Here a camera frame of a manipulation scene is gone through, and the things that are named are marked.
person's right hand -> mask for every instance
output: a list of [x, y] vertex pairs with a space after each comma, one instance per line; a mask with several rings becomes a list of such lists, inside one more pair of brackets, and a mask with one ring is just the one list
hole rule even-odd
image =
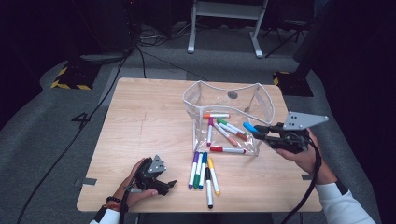
[[[317, 146], [319, 149], [320, 153], [320, 147], [318, 145], [318, 139], [314, 136], [312, 131], [310, 129], [307, 129], [309, 131], [309, 137], [312, 139], [312, 142]], [[278, 148], [276, 149], [276, 153], [281, 155], [283, 158], [289, 161], [295, 161], [300, 168], [302, 168], [304, 171], [312, 175], [315, 171], [315, 150], [314, 148], [309, 145], [308, 150], [304, 150], [300, 153], [294, 154], [292, 152], [289, 152], [285, 149]]]
[[[318, 144], [318, 139], [315, 137], [315, 135], [312, 133], [310, 129], [307, 129], [309, 131], [309, 137], [312, 139], [312, 142], [315, 144], [315, 146], [318, 148], [318, 152], [320, 152], [320, 147]], [[308, 150], [302, 151], [300, 153], [294, 154], [291, 153], [285, 149], [278, 148], [275, 149], [276, 153], [285, 158], [286, 160], [289, 161], [295, 161], [296, 164], [309, 173], [310, 175], [313, 175], [315, 172], [315, 160], [316, 160], [316, 152], [315, 149], [309, 145]], [[334, 175], [330, 167], [327, 165], [327, 163], [321, 159], [321, 166], [318, 172], [318, 180], [317, 184], [329, 184], [329, 183], [334, 183], [337, 181], [337, 177]]]

dark background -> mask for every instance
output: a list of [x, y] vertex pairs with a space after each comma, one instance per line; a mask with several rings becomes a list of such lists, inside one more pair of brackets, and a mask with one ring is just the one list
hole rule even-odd
[[[191, 19], [191, 4], [180, 4], [186, 1], [162, 1], [161, 8], [166, 9], [162, 14], [152, 13], [159, 10], [158, 5], [153, 4], [155, 0], [145, 2], [136, 14], [141, 13], [148, 24], [152, 23], [165, 33], [170, 25]], [[332, 2], [331, 13], [321, 27], [326, 35], [316, 38], [310, 35], [299, 57], [308, 57], [306, 51], [314, 49], [315, 57], [310, 66], [322, 80], [332, 113], [373, 184], [383, 222], [390, 223], [393, 218], [389, 212], [394, 208], [395, 199], [392, 186], [396, 182], [393, 173], [396, 153], [392, 141], [396, 121], [393, 42], [396, 8], [387, 1]], [[42, 91], [41, 76], [67, 60], [62, 31], [72, 37], [72, 44], [80, 55], [104, 50], [88, 31], [71, 0], [58, 0], [52, 5], [47, 1], [10, 0], [0, 4], [1, 129]], [[77, 7], [88, 25], [94, 27], [97, 21], [91, 20], [94, 15], [87, 8], [89, 4], [92, 2], [82, 1]], [[118, 32], [124, 34], [125, 29], [124, 21], [120, 22]]]

blue marker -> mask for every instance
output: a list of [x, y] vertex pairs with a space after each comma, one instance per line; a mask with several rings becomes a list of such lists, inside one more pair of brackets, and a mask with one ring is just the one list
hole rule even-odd
[[207, 152], [204, 152], [204, 156], [202, 157], [201, 176], [200, 176], [200, 180], [199, 180], [199, 189], [203, 189], [204, 188], [206, 163], [207, 163]]
[[251, 133], [257, 133], [257, 132], [258, 132], [257, 129], [255, 129], [253, 126], [251, 126], [251, 124], [248, 123], [248, 122], [244, 122], [244, 127], [245, 127], [248, 131], [250, 131]]

purple marker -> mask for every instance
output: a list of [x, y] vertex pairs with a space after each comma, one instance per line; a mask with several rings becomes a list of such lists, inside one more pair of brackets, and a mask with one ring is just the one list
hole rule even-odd
[[191, 168], [189, 189], [192, 189], [192, 184], [194, 182], [194, 177], [195, 177], [195, 170], [197, 169], [197, 164], [198, 164], [198, 158], [199, 158], [199, 152], [196, 151], [194, 153], [194, 159], [192, 160], [192, 168]]
[[213, 118], [209, 118], [209, 125], [207, 126], [207, 139], [206, 145], [210, 147], [212, 144], [212, 129], [213, 129]]

yellow marker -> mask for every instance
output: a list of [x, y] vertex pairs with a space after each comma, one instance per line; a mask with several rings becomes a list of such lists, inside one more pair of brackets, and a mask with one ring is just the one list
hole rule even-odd
[[219, 195], [220, 188], [219, 188], [218, 179], [216, 178], [215, 166], [213, 165], [212, 158], [210, 158], [210, 157], [207, 158], [207, 165], [209, 166], [210, 174], [212, 175], [212, 182], [213, 182], [213, 187], [215, 188], [215, 193], [217, 195]]

